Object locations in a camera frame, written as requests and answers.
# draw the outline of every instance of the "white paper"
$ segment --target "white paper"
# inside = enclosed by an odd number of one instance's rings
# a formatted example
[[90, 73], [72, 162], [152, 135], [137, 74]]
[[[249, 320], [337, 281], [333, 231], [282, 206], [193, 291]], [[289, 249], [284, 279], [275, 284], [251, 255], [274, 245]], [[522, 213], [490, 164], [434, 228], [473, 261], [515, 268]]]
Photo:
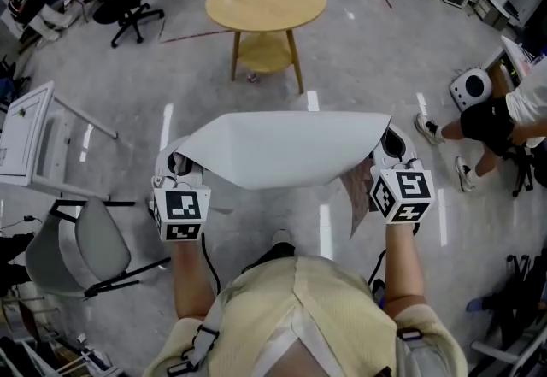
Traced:
[[249, 190], [324, 185], [370, 154], [389, 115], [277, 111], [222, 115], [177, 151]]

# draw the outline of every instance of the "gray floor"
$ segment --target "gray floor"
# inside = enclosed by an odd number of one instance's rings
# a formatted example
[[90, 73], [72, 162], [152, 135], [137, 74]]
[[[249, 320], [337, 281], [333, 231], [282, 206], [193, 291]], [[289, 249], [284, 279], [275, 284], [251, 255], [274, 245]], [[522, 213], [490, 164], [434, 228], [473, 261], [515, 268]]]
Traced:
[[[306, 94], [297, 95], [291, 69], [250, 84], [247, 72], [239, 68], [231, 82], [229, 33], [166, 42], [220, 30], [204, 13], [204, 2], [150, 0], [165, 9], [165, 23], [142, 26], [141, 45], [127, 34], [116, 50], [109, 47], [115, 25], [80, 20], [61, 40], [35, 51], [28, 64], [33, 86], [54, 80], [67, 100], [120, 132], [114, 142], [93, 130], [85, 148], [86, 127], [76, 126], [67, 180], [140, 202], [132, 209], [113, 210], [132, 249], [132, 267], [169, 252], [144, 208], [162, 133], [163, 142], [171, 141], [225, 113], [305, 110], [308, 105]], [[454, 158], [461, 154], [476, 160], [480, 144], [464, 141], [433, 148], [412, 125], [420, 110], [418, 93], [429, 115], [441, 122], [457, 117], [448, 84], [459, 70], [480, 66], [499, 45], [500, 33], [441, 0], [389, 2], [392, 8], [386, 0], [328, 0], [316, 21], [297, 29], [304, 86], [317, 91], [321, 110], [390, 114], [415, 142], [433, 172], [438, 197], [444, 199], [417, 235], [427, 298], [468, 353], [470, 341], [484, 335], [490, 319], [467, 315], [465, 304], [504, 280], [509, 253], [538, 252], [544, 241], [540, 224], [545, 194], [537, 187], [513, 199], [515, 170], [507, 163], [476, 192], [462, 194]], [[332, 252], [343, 265], [366, 277], [372, 273], [385, 244], [382, 222], [368, 215], [349, 240], [349, 199], [339, 180], [321, 188], [250, 192], [212, 174], [205, 177], [214, 206], [232, 210], [230, 215], [211, 214], [207, 226], [209, 253], [222, 282], [259, 257], [281, 227], [292, 231], [299, 253]], [[43, 215], [52, 199], [11, 186], [0, 186], [0, 196], [3, 223], [23, 214]], [[332, 242], [321, 241], [319, 235], [319, 208], [324, 204], [331, 210]], [[82, 268], [69, 231], [62, 248], [82, 282], [89, 283], [92, 278]], [[85, 332], [119, 367], [138, 375], [174, 324], [172, 275], [169, 269], [157, 269], [139, 286], [59, 305], [72, 333]]]

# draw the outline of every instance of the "wooden table leg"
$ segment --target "wooden table leg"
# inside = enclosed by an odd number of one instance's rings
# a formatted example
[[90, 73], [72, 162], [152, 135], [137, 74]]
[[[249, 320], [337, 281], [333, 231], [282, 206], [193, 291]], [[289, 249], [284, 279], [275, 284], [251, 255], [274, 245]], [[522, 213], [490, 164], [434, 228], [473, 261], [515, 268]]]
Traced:
[[234, 32], [233, 33], [233, 49], [232, 49], [232, 80], [236, 79], [236, 66], [238, 65], [240, 39], [241, 39], [241, 32], [239, 31]]
[[294, 35], [292, 29], [287, 31], [287, 38], [289, 39], [289, 46], [291, 47], [292, 64], [294, 65], [294, 73], [297, 76], [298, 82], [298, 94], [304, 93], [304, 85], [302, 82], [302, 72], [300, 71], [300, 61], [298, 60], [297, 45], [294, 42]]

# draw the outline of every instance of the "round wooden table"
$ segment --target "round wooden table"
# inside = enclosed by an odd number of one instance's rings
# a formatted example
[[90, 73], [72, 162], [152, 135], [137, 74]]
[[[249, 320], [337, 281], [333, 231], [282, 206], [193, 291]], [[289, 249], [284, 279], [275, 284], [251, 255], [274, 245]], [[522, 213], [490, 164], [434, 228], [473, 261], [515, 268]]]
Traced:
[[[234, 31], [232, 80], [238, 60], [250, 70], [266, 74], [293, 64], [301, 94], [302, 73], [292, 29], [315, 20], [325, 7], [326, 0], [207, 0], [205, 3], [213, 21]], [[251, 35], [240, 43], [241, 32]]]

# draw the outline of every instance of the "black shorts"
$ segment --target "black shorts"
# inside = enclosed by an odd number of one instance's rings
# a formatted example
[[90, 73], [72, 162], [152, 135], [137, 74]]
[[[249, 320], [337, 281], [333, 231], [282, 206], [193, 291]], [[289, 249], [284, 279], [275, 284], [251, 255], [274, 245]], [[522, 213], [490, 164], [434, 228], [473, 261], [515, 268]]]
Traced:
[[513, 131], [505, 97], [490, 99], [467, 108], [460, 116], [462, 132], [466, 138], [481, 141], [497, 156], [502, 156], [511, 146], [507, 137]]

